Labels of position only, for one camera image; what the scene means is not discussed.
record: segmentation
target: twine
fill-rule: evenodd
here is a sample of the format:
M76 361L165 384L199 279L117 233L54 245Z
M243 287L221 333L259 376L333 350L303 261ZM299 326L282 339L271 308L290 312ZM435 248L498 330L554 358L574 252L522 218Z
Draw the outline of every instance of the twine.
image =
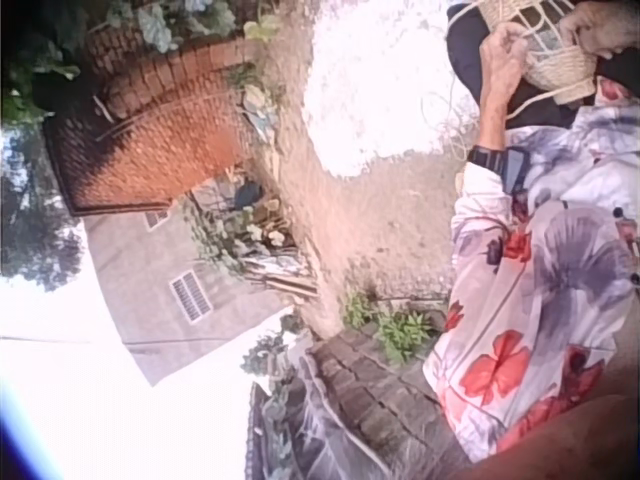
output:
M458 13L456 13L453 18L449 21L449 24L447 25L447 35L449 34L449 30L451 29L451 26L456 23L463 15L466 15L468 12L470 12L471 10L473 10L474 8L478 8L480 5L482 5L483 3L485 3L487 0L476 0L473 3L470 3L469 5L467 5L466 7L464 7L462 10L460 10ZM503 1L504 0L498 0L499 3L499 7L500 7L500 14L499 14L499 20L498 22L503 22L504 21L504 5L503 5ZM568 1L568 0L561 0L569 9L573 10L573 5ZM564 12L555 4L555 2L551 1L549 2L558 13L560 14L564 14ZM542 25L545 23L546 20L548 20L548 18L546 17L546 14L544 13L544 10L542 10L542 8L540 7L540 3L537 2L534 7L536 8L536 10L538 10L538 12L540 13L540 21L538 22L538 24L536 26L531 26L529 24L529 22L526 20L526 18L524 17L524 15L522 15L522 13L520 11L518 11L518 15L520 17L520 19L527 25L528 30L522 35L523 38L528 37L530 35L535 34L541 27ZM553 33L556 34L556 36L558 37L559 41L562 41L562 38L560 37L560 32L557 30L557 28L555 27L555 25L552 24L551 21L548 22L549 25L551 25L551 29L553 30ZM544 52L529 52L530 57L534 57L535 55L550 55L549 50L547 49L547 47L544 45L544 42L542 42L540 39L536 38L536 40L538 41L538 43L540 44L540 46L542 47L543 50L545 50ZM553 51L555 52L562 52L565 50L568 50L569 48L572 47L566 47L566 46L562 46L561 48L555 49ZM524 102L522 105L520 105L513 113L510 113L507 116L507 120L510 120L516 116L518 116L520 113L522 113L522 111L527 108L529 105L535 103L535 102L539 102L540 100L545 100L547 98L550 97L554 97L560 93L563 92L567 92L570 91L576 87L580 87L582 85L587 84L587 82L591 82L592 79L591 78L586 78L586 79L582 79L579 80L577 82L575 82L572 85L567 85L564 87L559 87L556 88L552 91L549 92L544 92L541 93L539 95L536 95L535 97L532 97L530 99L528 99L526 102Z

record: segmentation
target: soil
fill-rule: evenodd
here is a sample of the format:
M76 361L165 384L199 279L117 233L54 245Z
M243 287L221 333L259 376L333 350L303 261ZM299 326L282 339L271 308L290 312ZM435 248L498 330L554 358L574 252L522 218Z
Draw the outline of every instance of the soil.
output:
M375 289L379 298L446 297L453 279L454 177L462 163L452 155L409 151L376 159L350 179L323 170L302 116L318 2L282 2L285 24L269 44L266 78L286 92L276 182L298 244L317 262L320 297L304 305L302 315L327 338L343 328L348 288Z

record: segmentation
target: woven basket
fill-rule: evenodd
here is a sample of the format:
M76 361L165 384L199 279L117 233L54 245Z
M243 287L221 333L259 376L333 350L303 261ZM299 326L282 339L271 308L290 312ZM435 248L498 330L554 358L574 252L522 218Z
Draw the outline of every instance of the woven basket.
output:
M541 3L540 0L485 0L478 8L489 29L493 31L501 21L516 21L522 18L521 11L526 8L534 7L540 11ZM551 50L544 54L530 52L527 56L529 70L524 78L542 90L558 90L553 99L562 105L595 93L593 76L596 61L595 56L585 54L577 46Z

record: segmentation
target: gray wall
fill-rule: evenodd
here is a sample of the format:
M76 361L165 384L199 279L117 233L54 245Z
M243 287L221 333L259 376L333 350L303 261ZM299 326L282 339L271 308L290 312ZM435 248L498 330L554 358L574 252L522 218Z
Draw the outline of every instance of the gray wall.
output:
M284 307L275 293L197 261L180 207L151 231L144 213L88 217L85 229L111 317L151 384ZM190 269L213 307L196 322L184 315L169 285Z

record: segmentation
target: hand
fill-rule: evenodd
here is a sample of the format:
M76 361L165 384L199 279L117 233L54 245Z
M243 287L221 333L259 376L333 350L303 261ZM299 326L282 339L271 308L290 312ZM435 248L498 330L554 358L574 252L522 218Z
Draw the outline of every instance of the hand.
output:
M480 45L482 94L480 110L491 103L506 109L525 72L527 31L517 23L501 23Z
M611 58L640 45L640 10L627 2L583 2L558 24L565 45Z

